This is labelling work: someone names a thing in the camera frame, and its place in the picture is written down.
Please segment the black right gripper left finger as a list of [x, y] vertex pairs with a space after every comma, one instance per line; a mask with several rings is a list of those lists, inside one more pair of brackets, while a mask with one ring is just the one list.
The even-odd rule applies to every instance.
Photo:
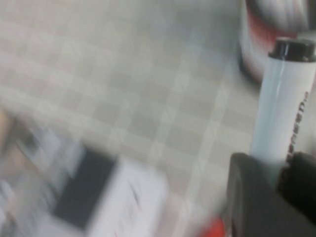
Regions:
[[316, 217], [306, 217], [268, 184], [260, 163], [244, 153], [230, 160], [227, 186], [234, 237], [314, 237]]

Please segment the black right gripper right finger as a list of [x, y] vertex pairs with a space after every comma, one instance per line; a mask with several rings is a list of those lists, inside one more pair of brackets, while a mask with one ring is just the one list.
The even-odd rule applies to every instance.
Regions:
[[282, 169], [278, 192], [306, 217], [316, 216], [316, 157], [298, 152]]

